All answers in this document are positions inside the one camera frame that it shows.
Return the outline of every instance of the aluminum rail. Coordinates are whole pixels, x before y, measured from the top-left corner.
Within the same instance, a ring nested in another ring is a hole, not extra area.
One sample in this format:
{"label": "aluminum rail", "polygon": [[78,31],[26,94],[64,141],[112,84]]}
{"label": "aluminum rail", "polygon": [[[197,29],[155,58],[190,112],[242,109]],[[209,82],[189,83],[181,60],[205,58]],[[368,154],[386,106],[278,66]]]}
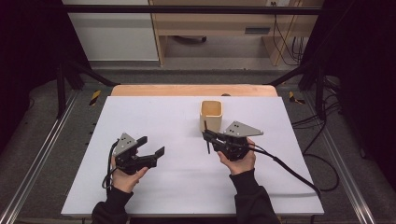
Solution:
{"label": "aluminum rail", "polygon": [[227,6],[115,6],[115,5],[43,5],[46,12],[69,13],[187,13],[187,14],[269,14],[334,15],[342,9],[321,7],[227,7]]}
{"label": "aluminum rail", "polygon": [[78,91],[72,91],[69,99],[68,99],[68,107],[66,108],[64,115],[59,119],[56,119],[55,123],[52,126],[52,129],[47,136],[47,139],[44,141],[43,146],[37,153],[35,160],[33,161],[29,171],[27,172],[25,178],[22,180],[17,192],[14,197],[7,205],[6,209],[0,216],[0,224],[11,224],[16,220],[18,213],[21,211],[21,208],[29,195],[35,181],[40,174],[41,169],[44,166],[44,163],[47,160],[48,155],[50,154],[55,142],[64,127],[64,124],[67,118],[70,115],[70,112],[78,98]]}

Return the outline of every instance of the white cabinet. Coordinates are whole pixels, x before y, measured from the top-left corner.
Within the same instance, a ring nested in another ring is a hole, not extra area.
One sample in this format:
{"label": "white cabinet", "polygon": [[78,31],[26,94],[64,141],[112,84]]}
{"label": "white cabinet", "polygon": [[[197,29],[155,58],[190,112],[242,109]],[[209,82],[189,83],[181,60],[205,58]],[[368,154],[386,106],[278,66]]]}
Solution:
{"label": "white cabinet", "polygon": [[[147,0],[63,0],[65,5],[148,5]],[[69,13],[92,61],[158,61],[150,14]]]}

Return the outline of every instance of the gray floor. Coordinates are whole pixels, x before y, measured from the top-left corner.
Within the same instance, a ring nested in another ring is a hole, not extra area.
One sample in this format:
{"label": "gray floor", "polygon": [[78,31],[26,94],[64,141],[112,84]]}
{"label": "gray floor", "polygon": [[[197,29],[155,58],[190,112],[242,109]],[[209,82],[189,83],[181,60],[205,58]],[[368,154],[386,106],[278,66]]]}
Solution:
{"label": "gray floor", "polygon": [[[166,65],[155,64],[105,64],[97,63],[97,71],[105,77],[121,83],[247,83],[262,84],[274,80],[293,66],[273,67],[265,54],[259,38],[209,37],[206,43],[170,40]],[[111,88],[85,77],[86,85],[78,92],[76,104],[64,125],[51,153],[21,208],[17,223],[79,223],[62,216],[61,210],[79,163],[90,142],[94,124],[100,116],[106,96]],[[277,88],[284,98],[290,121],[312,116],[308,105],[289,101],[292,90],[297,99],[312,95],[311,91],[298,92],[298,77]],[[96,105],[89,105],[96,90],[102,93]],[[12,199],[24,175],[28,172],[35,155],[44,143],[57,113],[56,83],[49,82],[31,92],[32,107],[26,112],[18,130],[0,157],[0,210]],[[396,194],[376,163],[363,160],[359,146],[345,118],[337,111],[328,117],[327,128],[332,135],[346,165],[367,202],[376,223],[396,223]],[[304,149],[318,132],[318,127],[295,130],[301,149]],[[331,160],[321,136],[309,149],[310,153]],[[330,187],[334,175],[322,162],[305,158],[316,185]],[[346,194],[345,186],[323,192],[322,204],[325,215],[317,216],[317,223],[360,223]],[[136,219],[135,223],[162,223],[164,219]],[[233,223],[232,219],[208,219],[207,223]],[[284,223],[307,223],[305,217],[283,217]]]}

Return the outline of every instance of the black pole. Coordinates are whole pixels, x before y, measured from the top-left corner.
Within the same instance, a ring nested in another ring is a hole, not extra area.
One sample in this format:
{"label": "black pole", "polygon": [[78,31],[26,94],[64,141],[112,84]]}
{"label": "black pole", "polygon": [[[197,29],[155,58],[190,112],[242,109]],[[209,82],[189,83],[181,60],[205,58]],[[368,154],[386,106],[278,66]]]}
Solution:
{"label": "black pole", "polygon": [[188,13],[188,14],[267,14],[267,15],[334,15],[341,9],[321,7],[226,7],[226,6],[114,6],[63,5],[41,7],[46,12],[70,13]]}

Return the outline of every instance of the metal frame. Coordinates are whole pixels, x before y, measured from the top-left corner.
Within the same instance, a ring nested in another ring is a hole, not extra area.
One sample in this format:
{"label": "metal frame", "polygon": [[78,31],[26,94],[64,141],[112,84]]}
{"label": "metal frame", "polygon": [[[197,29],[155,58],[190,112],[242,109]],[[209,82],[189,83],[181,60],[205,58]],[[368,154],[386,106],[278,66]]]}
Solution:
{"label": "metal frame", "polygon": [[21,211],[21,208],[28,197],[30,190],[32,189],[35,181],[40,174],[41,169],[44,166],[44,163],[47,160],[48,155],[50,154],[55,142],[66,123],[67,118],[70,115],[70,112],[78,98],[79,91],[72,91],[68,102],[67,108],[64,111],[64,114],[59,118],[56,119],[55,123],[53,124],[47,139],[45,140],[43,146],[37,153],[35,160],[33,161],[32,165],[29,168],[29,171],[26,173],[25,178],[22,180],[20,186],[17,189],[14,197],[8,203],[6,209],[0,216],[0,223],[1,224],[8,224],[14,223],[15,219],[17,218],[18,213]]}

